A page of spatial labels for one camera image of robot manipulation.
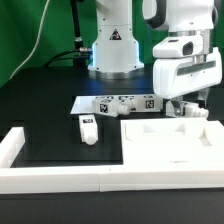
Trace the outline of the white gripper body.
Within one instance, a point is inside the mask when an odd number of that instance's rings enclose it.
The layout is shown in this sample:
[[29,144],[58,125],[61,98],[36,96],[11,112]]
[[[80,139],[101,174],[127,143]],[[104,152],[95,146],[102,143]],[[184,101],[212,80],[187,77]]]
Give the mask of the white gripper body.
[[219,84],[221,55],[217,47],[204,53],[201,35],[166,37],[153,48],[153,90],[171,99]]

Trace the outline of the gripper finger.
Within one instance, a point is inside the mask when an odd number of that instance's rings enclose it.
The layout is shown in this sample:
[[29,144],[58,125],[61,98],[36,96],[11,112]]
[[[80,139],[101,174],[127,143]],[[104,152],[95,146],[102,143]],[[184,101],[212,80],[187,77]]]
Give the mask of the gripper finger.
[[175,116],[182,116],[184,113],[184,109],[183,109],[183,104],[182,104],[182,100],[177,98],[177,99],[172,99],[171,100],[171,104],[174,108],[174,115]]
[[201,108],[207,107],[207,99],[208,99],[209,93],[210,93],[209,88],[204,88],[198,92],[197,100]]

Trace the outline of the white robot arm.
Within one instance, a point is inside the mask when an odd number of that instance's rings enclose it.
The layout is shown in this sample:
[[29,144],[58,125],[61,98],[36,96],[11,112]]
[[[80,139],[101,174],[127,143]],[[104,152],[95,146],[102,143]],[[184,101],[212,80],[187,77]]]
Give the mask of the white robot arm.
[[[209,88],[221,82],[222,62],[212,45],[221,0],[143,0],[142,15],[153,30],[168,36],[152,55],[153,91],[165,99],[166,114],[206,117],[208,111],[182,97],[197,91],[204,102]],[[90,74],[106,79],[133,76],[144,67],[132,31],[132,0],[96,0],[98,36],[92,45]]]

